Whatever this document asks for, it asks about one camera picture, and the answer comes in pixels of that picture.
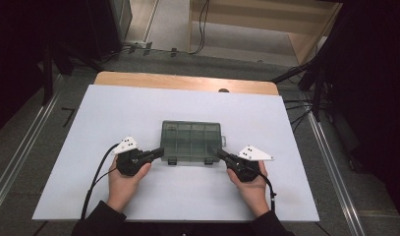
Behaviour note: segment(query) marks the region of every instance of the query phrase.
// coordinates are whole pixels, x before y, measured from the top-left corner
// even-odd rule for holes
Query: table
[[[215,92],[218,89],[231,92]],[[262,94],[253,94],[254,90]],[[80,218],[86,190],[104,153],[129,135],[142,149],[157,148],[161,122],[166,119],[219,122],[222,135],[227,137],[224,149],[228,152],[235,153],[245,145],[269,152],[275,156],[274,161],[266,163],[266,169],[279,196],[278,217],[284,221],[319,221],[285,107],[274,84],[109,72],[100,73],[95,85],[88,87],[33,219]],[[108,166],[105,164],[100,173]],[[168,166],[166,161],[155,160],[124,210],[127,220],[252,220],[225,169],[223,161],[211,166],[180,162]],[[107,189],[105,178],[95,186],[87,213],[99,200],[107,199]]]
[[[191,51],[192,22],[200,19],[206,0],[190,1],[188,51]],[[288,32],[298,63],[302,65],[309,60],[319,40],[328,35],[341,6],[341,3],[315,0],[212,0],[206,21]]]

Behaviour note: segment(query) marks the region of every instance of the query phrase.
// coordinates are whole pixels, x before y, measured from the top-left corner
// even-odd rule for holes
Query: person
[[[109,169],[110,171],[113,171],[108,174],[109,196],[107,202],[105,203],[100,201],[98,206],[87,219],[79,220],[73,229],[72,235],[161,235],[160,230],[154,223],[142,223],[144,228],[147,226],[150,228],[150,230],[145,231],[145,233],[140,233],[139,229],[132,229],[132,225],[126,227],[124,223],[126,215],[122,213],[125,206],[135,195],[140,181],[148,173],[151,164],[145,164],[134,177],[129,177],[122,175],[115,169],[116,159],[117,156],[114,158]],[[261,173],[267,176],[264,162],[260,161],[258,165]],[[266,183],[263,178],[258,176],[252,182],[242,183],[233,170],[227,169],[227,174],[231,182],[233,182],[233,184],[235,184],[239,189],[240,195],[256,218],[250,223],[250,228],[252,228],[251,235],[294,235],[283,227],[276,214],[269,209],[265,197]],[[199,233],[198,235],[209,235],[209,233]]]

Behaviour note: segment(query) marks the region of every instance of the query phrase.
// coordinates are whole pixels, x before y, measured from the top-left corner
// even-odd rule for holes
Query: white tabletop
[[[163,120],[216,122],[227,152],[252,145],[274,156],[266,162],[283,221],[319,221],[282,98],[160,88],[89,86],[33,219],[77,220],[105,152],[127,136],[143,150],[158,148]],[[113,156],[101,169],[105,173]],[[212,166],[160,159],[124,213],[131,221],[248,221],[253,216],[230,182],[225,163]],[[108,178],[94,188],[89,214],[107,200]]]

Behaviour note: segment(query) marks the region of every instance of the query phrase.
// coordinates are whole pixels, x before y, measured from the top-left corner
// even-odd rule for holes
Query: black sleeve
[[[252,228],[258,236],[294,236],[295,234],[287,231],[280,223],[273,211],[261,215],[252,222]]]
[[[126,219],[126,215],[119,213],[100,201],[98,206],[85,220],[79,220],[75,225],[73,236],[108,236],[116,235]]]

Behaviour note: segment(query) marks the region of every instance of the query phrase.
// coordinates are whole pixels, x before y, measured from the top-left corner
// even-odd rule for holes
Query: plastic box
[[[165,148],[163,161],[176,165],[178,161],[212,164],[220,161],[217,150],[222,148],[218,123],[163,121],[160,146]]]

